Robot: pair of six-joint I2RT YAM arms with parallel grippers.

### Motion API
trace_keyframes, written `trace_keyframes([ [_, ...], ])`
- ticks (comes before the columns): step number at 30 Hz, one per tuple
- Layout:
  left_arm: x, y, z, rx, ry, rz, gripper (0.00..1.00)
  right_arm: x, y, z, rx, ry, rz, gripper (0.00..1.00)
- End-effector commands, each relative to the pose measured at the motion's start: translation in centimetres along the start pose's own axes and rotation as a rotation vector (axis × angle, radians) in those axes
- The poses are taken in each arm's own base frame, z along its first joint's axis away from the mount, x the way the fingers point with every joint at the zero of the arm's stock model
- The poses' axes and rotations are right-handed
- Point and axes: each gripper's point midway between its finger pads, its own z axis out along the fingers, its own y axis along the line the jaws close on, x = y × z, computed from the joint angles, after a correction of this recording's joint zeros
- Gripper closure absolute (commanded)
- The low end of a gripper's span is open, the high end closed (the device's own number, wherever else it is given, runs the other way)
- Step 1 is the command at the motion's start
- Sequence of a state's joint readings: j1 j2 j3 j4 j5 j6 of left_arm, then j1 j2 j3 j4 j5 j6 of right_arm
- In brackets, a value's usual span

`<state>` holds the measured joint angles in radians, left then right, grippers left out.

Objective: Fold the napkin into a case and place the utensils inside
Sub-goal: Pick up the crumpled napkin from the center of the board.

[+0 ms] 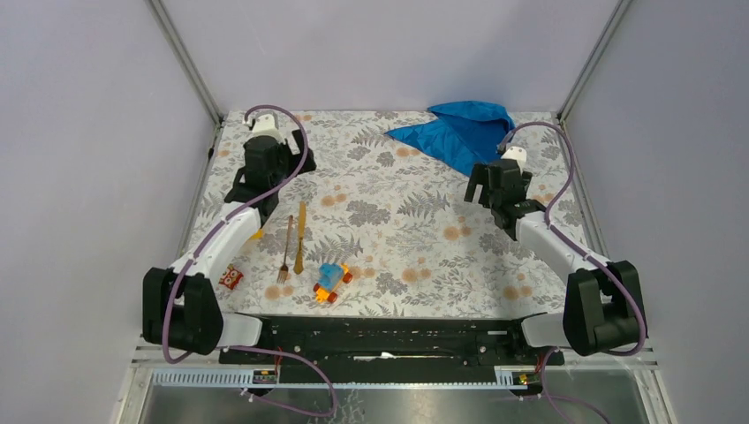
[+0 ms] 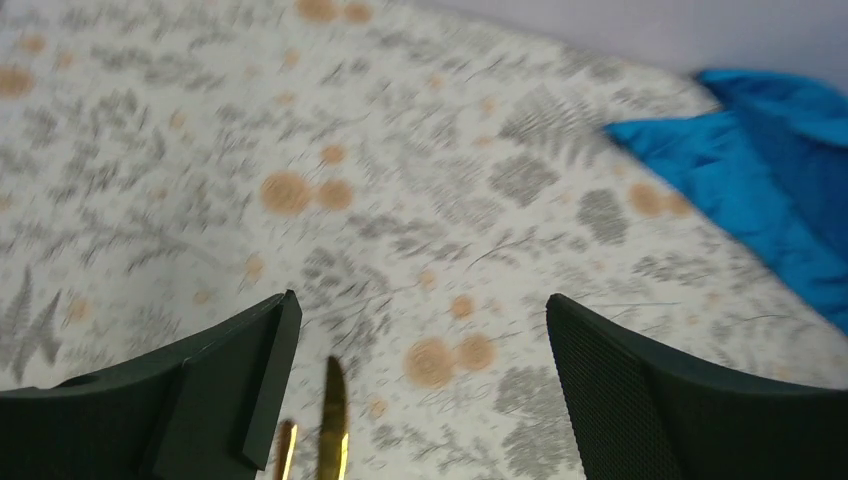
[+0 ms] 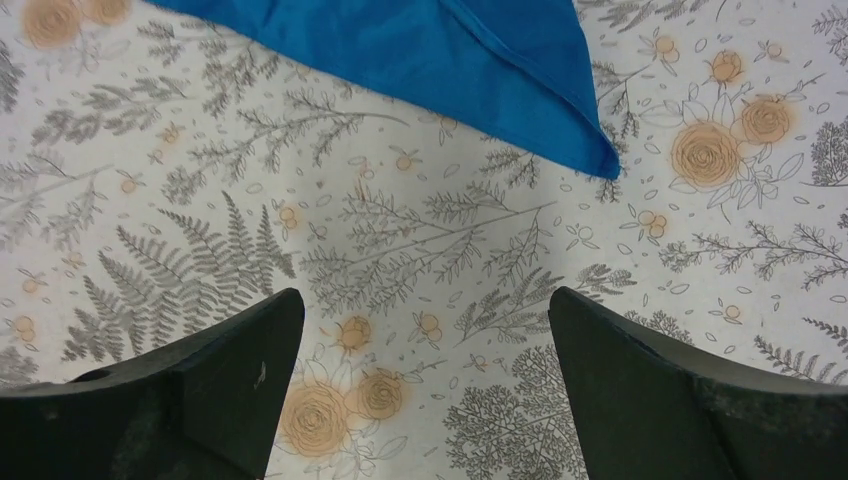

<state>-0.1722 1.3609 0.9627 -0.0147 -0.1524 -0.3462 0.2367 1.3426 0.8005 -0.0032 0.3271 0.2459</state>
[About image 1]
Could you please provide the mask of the blue cloth napkin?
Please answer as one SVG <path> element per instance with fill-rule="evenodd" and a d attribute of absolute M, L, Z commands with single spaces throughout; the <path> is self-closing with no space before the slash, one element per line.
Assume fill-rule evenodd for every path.
<path fill-rule="evenodd" d="M 434 120 L 396 128 L 387 135 L 467 177 L 476 163 L 499 158 L 498 144 L 515 128 L 504 106 L 495 103 L 448 102 L 427 110 Z"/>

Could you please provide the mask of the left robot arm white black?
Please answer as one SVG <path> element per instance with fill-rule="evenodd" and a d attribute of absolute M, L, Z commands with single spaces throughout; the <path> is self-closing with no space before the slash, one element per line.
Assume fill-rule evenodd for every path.
<path fill-rule="evenodd" d="M 245 164 L 237 170 L 212 229 L 168 268 L 146 273 L 142 336 L 147 342 L 201 355 L 240 345 L 254 363 L 271 357 L 275 342 L 261 331 L 261 319 L 223 312 L 215 287 L 240 248 L 275 210 L 280 188 L 298 174 L 315 170 L 305 131 L 296 129 L 291 135 L 297 154 L 279 131 L 253 131 L 243 146 Z"/>

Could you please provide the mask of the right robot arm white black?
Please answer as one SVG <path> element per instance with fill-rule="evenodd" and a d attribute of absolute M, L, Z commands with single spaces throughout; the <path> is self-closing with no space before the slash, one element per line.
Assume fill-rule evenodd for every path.
<path fill-rule="evenodd" d="M 527 198 L 532 179 L 518 161 L 477 163 L 465 200 L 490 210 L 495 225 L 543 261 L 565 284 L 564 308 L 521 319 L 506 341 L 512 360 L 531 362 L 542 347 L 570 348 L 581 356 L 630 356 L 647 338 L 639 273 L 628 261 L 611 261 L 568 237 L 550 221 L 550 210 Z"/>

